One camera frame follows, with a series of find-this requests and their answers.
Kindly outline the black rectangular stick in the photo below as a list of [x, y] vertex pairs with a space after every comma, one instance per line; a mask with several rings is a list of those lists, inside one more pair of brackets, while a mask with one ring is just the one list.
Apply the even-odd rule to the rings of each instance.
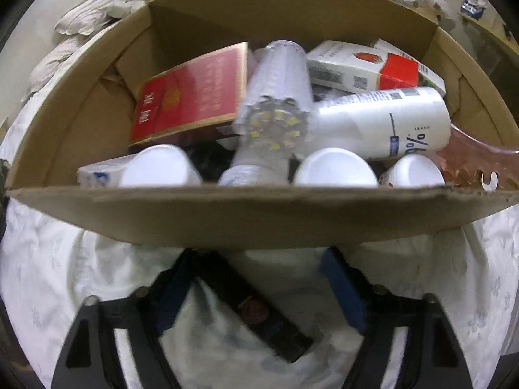
[[310, 349], [313, 339], [300, 331], [226, 257], [215, 251], [196, 251], [194, 258], [197, 277], [274, 354], [288, 363], [295, 363]]

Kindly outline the brown wooden comb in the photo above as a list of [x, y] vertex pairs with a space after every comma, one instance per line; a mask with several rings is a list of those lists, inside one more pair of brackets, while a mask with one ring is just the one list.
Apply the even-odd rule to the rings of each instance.
[[450, 185], [487, 192], [518, 190], [518, 149], [495, 147], [450, 126], [447, 146], [431, 157]]

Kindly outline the white cylindrical can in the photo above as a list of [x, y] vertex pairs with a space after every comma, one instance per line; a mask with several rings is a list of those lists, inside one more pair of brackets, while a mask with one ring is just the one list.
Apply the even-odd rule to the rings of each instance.
[[316, 104], [307, 150], [342, 148], [365, 160], [435, 152], [450, 139], [450, 114], [435, 89], [388, 89]]

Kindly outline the LED corn light bulb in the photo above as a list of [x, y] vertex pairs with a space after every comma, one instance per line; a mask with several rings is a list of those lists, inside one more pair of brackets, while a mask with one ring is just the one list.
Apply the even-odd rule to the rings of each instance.
[[299, 156], [309, 141], [314, 116], [304, 49], [294, 41], [269, 43], [233, 122], [240, 143], [260, 156]]

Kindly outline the red cigarette carton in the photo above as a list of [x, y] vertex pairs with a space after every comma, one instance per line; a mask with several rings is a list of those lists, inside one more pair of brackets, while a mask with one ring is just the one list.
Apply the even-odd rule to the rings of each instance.
[[249, 46], [240, 42], [151, 78], [137, 99], [129, 149], [235, 137], [232, 123], [249, 75]]

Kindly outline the white red cigarette pack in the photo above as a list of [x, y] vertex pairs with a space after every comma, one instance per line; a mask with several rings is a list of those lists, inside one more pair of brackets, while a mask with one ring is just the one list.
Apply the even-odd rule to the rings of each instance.
[[372, 47], [325, 41], [307, 53], [310, 81], [350, 93], [419, 85], [418, 63]]

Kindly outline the clear plastic jar white lid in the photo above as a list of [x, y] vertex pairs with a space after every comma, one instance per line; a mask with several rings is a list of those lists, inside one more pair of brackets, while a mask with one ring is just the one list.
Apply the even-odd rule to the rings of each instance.
[[218, 180], [221, 186], [288, 185], [289, 159], [261, 156], [250, 148], [237, 150], [231, 166]]

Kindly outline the white floral bed sheet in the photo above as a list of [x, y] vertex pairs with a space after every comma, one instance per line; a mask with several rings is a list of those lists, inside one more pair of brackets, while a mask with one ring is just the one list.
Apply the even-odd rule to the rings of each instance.
[[[83, 300], [126, 297], [151, 284], [174, 248], [116, 242], [11, 201], [1, 243], [1, 295], [20, 347], [50, 387]], [[477, 388], [487, 387], [514, 327], [518, 209], [510, 207], [435, 235], [366, 243], [346, 260], [395, 294], [435, 294], [447, 312]], [[362, 336], [350, 327], [320, 270], [320, 249], [232, 252], [231, 263], [307, 336], [296, 363], [277, 357], [202, 282], [192, 285], [161, 338], [185, 388], [338, 388]]]

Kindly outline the small white box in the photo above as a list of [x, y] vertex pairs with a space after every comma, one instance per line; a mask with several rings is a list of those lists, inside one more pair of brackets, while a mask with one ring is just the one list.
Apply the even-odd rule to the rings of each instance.
[[121, 174], [135, 155], [120, 156], [80, 167], [77, 180], [81, 188], [117, 187]]

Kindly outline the white cap bottle right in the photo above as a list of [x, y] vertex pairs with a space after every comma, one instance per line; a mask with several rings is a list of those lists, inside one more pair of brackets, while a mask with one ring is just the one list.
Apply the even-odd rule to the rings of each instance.
[[388, 188], [421, 188], [444, 186], [439, 168], [426, 156], [403, 156], [379, 177], [379, 184]]

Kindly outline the white bottle in box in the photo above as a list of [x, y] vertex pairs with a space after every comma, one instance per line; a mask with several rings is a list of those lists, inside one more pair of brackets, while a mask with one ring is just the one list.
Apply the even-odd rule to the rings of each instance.
[[199, 186], [200, 173], [181, 148], [160, 144], [137, 154], [123, 169], [120, 188]]

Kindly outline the brown cardboard box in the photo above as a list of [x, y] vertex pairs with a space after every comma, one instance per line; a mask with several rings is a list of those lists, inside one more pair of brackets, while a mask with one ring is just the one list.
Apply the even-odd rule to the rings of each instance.
[[518, 144], [510, 110], [477, 62], [435, 23], [390, 0], [155, 0], [98, 34], [36, 113], [9, 195], [111, 239], [197, 249], [298, 249], [456, 228], [513, 206], [517, 192], [221, 187], [83, 189], [81, 166], [127, 153], [136, 93], [171, 66], [246, 41], [384, 39], [444, 75], [455, 125]]

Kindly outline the wooden side shelf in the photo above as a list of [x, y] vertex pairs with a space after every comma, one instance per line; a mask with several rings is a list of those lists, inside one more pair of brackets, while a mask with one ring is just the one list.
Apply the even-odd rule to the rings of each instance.
[[472, 45], [476, 61], [487, 74], [498, 67], [518, 70], [518, 42], [498, 16], [489, 22], [460, 12], [463, 29]]

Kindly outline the blue white tissue pack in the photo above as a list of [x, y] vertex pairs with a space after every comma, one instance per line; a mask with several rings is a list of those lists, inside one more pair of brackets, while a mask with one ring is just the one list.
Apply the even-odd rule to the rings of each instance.
[[480, 20], [487, 8], [487, 0], [463, 0], [460, 12], [475, 20]]

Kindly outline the striped pillow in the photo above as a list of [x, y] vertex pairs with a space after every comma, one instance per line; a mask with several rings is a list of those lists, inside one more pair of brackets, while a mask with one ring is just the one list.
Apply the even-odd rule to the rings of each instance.
[[85, 0], [64, 14], [54, 27], [61, 39], [32, 70], [22, 102], [42, 90], [61, 64], [112, 20], [124, 18], [143, 5], [144, 0]]

